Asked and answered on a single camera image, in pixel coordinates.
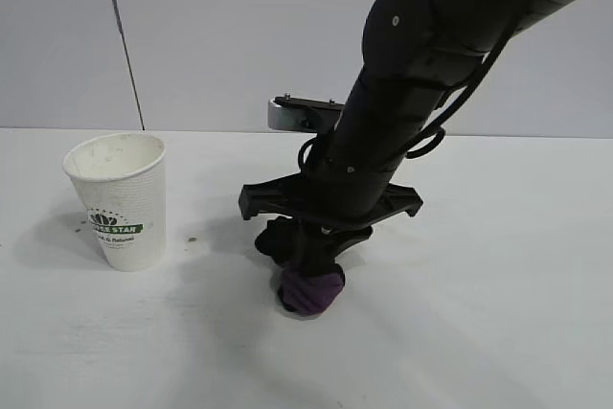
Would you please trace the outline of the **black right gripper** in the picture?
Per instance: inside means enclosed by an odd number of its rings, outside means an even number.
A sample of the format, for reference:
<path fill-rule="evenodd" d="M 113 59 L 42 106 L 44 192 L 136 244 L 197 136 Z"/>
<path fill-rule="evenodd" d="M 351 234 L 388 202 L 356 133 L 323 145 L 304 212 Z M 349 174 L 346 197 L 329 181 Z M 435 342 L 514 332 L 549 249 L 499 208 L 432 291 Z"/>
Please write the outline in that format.
<path fill-rule="evenodd" d="M 334 229 L 316 235 L 315 266 L 332 268 L 338 257 L 368 240 L 367 228 L 392 216 L 415 216 L 423 201 L 415 189 L 389 182 L 384 171 L 351 170 L 340 172 L 326 167 L 318 176 L 307 168 L 306 155 L 320 147 L 319 140 L 306 141 L 298 152 L 299 171 L 271 181 L 243 185 L 238 207 L 243 219 L 263 214 L 291 219 L 291 266 L 308 266 L 312 224 Z"/>

